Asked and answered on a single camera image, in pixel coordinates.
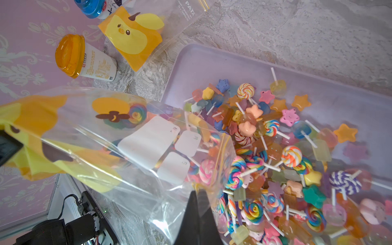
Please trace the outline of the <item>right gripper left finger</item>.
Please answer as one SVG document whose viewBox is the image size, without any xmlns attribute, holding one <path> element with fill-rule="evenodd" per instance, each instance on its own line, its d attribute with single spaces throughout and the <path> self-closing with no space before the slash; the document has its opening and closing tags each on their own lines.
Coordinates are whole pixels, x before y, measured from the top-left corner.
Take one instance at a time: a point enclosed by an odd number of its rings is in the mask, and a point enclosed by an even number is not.
<svg viewBox="0 0 392 245">
<path fill-rule="evenodd" d="M 200 238 L 200 216 L 197 194 L 190 193 L 184 217 L 174 245 L 198 245 Z"/>
</svg>

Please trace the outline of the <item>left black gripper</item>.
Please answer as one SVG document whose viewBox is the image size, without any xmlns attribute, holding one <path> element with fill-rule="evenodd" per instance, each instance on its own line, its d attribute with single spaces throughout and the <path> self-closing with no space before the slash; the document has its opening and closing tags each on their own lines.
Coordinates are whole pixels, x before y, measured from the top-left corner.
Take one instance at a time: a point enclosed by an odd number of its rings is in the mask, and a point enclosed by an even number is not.
<svg viewBox="0 0 392 245">
<path fill-rule="evenodd" d="M 1 130 L 1 161 L 0 166 L 5 165 L 23 147 L 23 144 Z"/>
</svg>

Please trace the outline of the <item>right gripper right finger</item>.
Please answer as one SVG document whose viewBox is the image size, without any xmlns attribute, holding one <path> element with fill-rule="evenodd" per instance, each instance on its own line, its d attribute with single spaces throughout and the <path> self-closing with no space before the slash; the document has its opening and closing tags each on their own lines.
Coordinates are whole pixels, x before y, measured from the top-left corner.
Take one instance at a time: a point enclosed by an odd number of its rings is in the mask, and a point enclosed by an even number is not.
<svg viewBox="0 0 392 245">
<path fill-rule="evenodd" d="M 217 230 L 214 215 L 212 213 L 207 192 L 201 189 L 198 192 L 198 212 L 199 212 L 199 244 L 200 245 L 223 245 L 220 234 Z"/>
</svg>

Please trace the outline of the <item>candy ziploc bag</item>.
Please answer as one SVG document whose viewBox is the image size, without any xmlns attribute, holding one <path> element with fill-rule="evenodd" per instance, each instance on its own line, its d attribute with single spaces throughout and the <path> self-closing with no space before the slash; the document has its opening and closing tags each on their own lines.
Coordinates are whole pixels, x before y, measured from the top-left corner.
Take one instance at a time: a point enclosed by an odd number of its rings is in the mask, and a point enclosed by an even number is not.
<svg viewBox="0 0 392 245">
<path fill-rule="evenodd" d="M 23 144 L 5 165 L 30 181 L 68 174 L 175 242 L 190 193 L 214 215 L 235 157 L 196 114 L 99 88 L 56 88 L 1 106 L 1 130 Z"/>
<path fill-rule="evenodd" d="M 159 55 L 214 1 L 125 1 L 99 28 L 134 72 Z"/>
</svg>

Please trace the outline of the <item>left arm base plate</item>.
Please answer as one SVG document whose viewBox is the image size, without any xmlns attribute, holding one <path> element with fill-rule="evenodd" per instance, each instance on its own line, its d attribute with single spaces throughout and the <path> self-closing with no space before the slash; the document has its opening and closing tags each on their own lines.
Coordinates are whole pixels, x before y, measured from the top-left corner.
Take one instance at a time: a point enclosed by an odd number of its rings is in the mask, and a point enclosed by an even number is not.
<svg viewBox="0 0 392 245">
<path fill-rule="evenodd" d="M 118 245 L 114 230 L 89 192 L 76 198 L 79 218 L 66 223 L 61 215 L 37 224 L 16 239 L 16 245 Z"/>
</svg>

